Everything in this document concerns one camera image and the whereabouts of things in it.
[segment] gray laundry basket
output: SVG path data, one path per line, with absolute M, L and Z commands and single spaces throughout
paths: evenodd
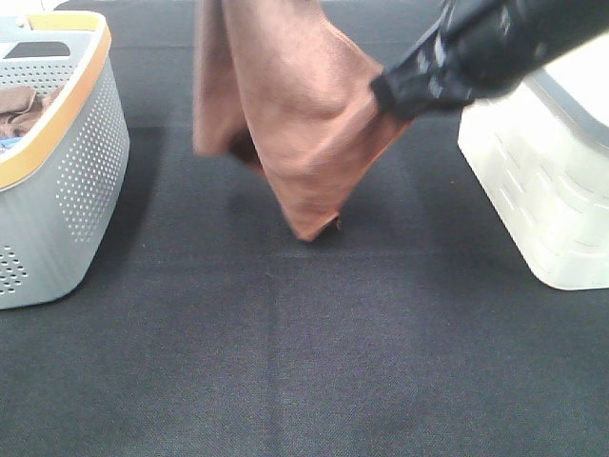
M 69 55 L 11 58 L 30 43 L 61 43 Z M 69 293 L 104 236 L 129 148 L 109 45 L 97 13 L 0 17 L 0 89 L 48 94 L 63 86 L 34 128 L 0 154 L 0 309 Z

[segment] white container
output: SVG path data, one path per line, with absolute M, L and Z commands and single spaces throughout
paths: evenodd
M 533 273 L 609 288 L 609 34 L 462 116 L 459 145 Z
M 48 42 L 69 52 L 9 53 Z M 0 154 L 0 309 L 66 295 L 104 236 L 129 147 L 109 46 L 96 13 L 0 17 L 0 88 L 46 94 L 63 86 L 17 146 Z

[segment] blue item in basket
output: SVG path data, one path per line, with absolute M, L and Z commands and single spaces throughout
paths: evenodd
M 20 141 L 21 137 L 19 136 L 16 136 L 14 138 L 0 138 L 0 154 L 6 152 Z

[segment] black tablecloth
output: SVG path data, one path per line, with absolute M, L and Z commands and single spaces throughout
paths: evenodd
M 609 291 L 532 275 L 459 115 L 300 243 L 263 180 L 192 155 L 192 6 L 64 6 L 108 17 L 130 163 L 83 284 L 0 312 L 0 456 L 608 455 Z M 326 8 L 385 63 L 439 11 Z

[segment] brown towel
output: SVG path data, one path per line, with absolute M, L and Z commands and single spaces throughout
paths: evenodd
M 202 0 L 197 30 L 196 151 L 258 170 L 313 240 L 406 127 L 379 114 L 369 84 L 382 66 L 318 0 Z
M 46 97 L 25 86 L 0 89 L 0 138 L 14 138 L 28 133 L 61 89 Z

